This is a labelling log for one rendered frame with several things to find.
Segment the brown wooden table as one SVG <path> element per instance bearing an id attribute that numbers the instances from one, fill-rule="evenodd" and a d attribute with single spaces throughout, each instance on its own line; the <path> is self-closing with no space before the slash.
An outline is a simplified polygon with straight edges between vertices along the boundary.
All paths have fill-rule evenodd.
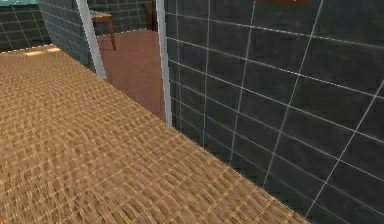
<path id="1" fill-rule="evenodd" d="M 109 13 L 104 13 L 104 12 L 98 12 L 91 10 L 90 11 L 91 15 L 91 21 L 93 23 L 106 23 L 109 29 L 109 37 L 111 40 L 112 48 L 113 50 L 116 50 L 116 42 L 115 42 L 115 35 L 114 35 L 114 30 L 113 30 L 113 25 L 112 25 L 112 15 Z"/>

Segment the teal cabinet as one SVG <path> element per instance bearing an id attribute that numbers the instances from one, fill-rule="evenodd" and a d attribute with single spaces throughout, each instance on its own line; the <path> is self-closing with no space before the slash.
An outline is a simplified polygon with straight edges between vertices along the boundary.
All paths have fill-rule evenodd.
<path id="1" fill-rule="evenodd" d="M 0 0 L 0 7 L 35 5 L 37 0 Z"/>

